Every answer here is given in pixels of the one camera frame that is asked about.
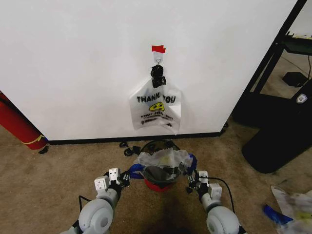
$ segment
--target crumpled plastic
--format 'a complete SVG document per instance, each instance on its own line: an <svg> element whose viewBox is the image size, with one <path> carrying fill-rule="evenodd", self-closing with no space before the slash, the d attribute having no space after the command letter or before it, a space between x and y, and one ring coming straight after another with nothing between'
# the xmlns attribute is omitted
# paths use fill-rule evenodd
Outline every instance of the crumpled plastic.
<svg viewBox="0 0 312 234"><path fill-rule="evenodd" d="M159 150L152 155L146 152L141 152L134 163L139 163L143 166L158 166L164 167L177 167L183 163L186 167L190 167L193 159L190 158L186 150L174 150L168 148Z"/></svg>
<svg viewBox="0 0 312 234"><path fill-rule="evenodd" d="M144 178L152 183L172 183L191 166L193 158L185 150L168 148L150 155L141 152L134 164L145 166L142 172Z"/></svg>
<svg viewBox="0 0 312 234"><path fill-rule="evenodd" d="M283 215L293 219L277 228L279 234L312 234L312 190L306 194L289 195L271 186L273 195Z"/></svg>

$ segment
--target black baseboard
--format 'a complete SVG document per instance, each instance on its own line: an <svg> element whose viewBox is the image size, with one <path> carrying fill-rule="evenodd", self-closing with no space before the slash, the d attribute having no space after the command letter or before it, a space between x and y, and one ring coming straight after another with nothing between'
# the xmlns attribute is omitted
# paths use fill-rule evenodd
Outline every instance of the black baseboard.
<svg viewBox="0 0 312 234"><path fill-rule="evenodd" d="M91 144L91 143L139 141L139 140L164 140L164 139L195 138L195 137L219 137L220 135L221 133L193 133L193 134L162 135L162 136L134 136L134 137L77 139L77 140L50 140L49 143L51 145Z"/></svg>

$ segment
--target red fire extinguisher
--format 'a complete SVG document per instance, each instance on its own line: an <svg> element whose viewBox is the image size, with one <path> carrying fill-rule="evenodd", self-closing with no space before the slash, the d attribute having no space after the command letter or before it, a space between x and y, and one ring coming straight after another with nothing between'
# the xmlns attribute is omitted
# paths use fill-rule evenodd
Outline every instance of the red fire extinguisher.
<svg viewBox="0 0 312 234"><path fill-rule="evenodd" d="M1 97L2 100L8 100L3 94ZM45 146L47 144L45 137L2 100L0 100L0 124L32 150Z"/></svg>

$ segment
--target smiley face logo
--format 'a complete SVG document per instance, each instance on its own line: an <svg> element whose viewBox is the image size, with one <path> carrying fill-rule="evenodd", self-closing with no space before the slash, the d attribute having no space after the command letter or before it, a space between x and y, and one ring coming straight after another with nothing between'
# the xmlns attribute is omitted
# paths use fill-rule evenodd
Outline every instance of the smiley face logo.
<svg viewBox="0 0 312 234"><path fill-rule="evenodd" d="M164 111L165 107L162 102L158 102L150 107L150 111Z"/></svg>

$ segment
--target plastic bag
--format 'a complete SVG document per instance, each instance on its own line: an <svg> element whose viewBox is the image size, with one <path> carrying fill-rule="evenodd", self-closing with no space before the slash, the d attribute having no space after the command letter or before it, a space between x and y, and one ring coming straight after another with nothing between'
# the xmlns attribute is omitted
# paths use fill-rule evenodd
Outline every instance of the plastic bag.
<svg viewBox="0 0 312 234"><path fill-rule="evenodd" d="M186 150L174 150L173 148L168 148L164 150L159 150L152 155L146 152L140 153L134 163L139 163L143 166L158 166L160 168L164 167L177 167L180 163L186 167L190 167L192 164L192 158Z"/></svg>
<svg viewBox="0 0 312 234"><path fill-rule="evenodd" d="M130 99L134 129L160 125L177 134L181 119L181 91L170 84L157 88L148 79Z"/></svg>
<svg viewBox="0 0 312 234"><path fill-rule="evenodd" d="M283 215L293 219L281 225L279 234L312 234L312 192L289 195L284 190L271 186L271 190Z"/></svg>
<svg viewBox="0 0 312 234"><path fill-rule="evenodd" d="M145 166L142 175L154 184L172 183L191 166L193 158L185 150L173 148L157 151L150 155L142 152L134 164Z"/></svg>

